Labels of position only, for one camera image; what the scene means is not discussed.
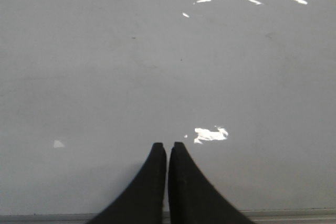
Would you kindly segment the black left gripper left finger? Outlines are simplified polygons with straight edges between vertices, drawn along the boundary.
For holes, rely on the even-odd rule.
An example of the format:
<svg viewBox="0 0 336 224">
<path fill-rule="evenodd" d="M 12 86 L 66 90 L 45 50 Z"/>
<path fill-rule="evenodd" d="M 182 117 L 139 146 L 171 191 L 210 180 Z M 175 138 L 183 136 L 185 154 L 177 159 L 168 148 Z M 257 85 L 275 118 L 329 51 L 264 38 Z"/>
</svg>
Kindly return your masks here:
<svg viewBox="0 0 336 224">
<path fill-rule="evenodd" d="M 162 223 L 165 176 L 166 151 L 156 142 L 127 188 L 88 223 Z"/>
</svg>

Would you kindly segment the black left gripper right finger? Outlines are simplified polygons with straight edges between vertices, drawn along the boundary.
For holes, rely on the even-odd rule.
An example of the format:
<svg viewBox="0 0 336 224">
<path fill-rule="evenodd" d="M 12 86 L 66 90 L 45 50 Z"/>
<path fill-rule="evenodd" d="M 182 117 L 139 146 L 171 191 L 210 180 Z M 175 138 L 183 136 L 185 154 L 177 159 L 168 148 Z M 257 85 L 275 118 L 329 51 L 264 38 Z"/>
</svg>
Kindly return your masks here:
<svg viewBox="0 0 336 224">
<path fill-rule="evenodd" d="M 182 142 L 175 142 L 168 171 L 171 223 L 253 223 L 207 180 Z"/>
</svg>

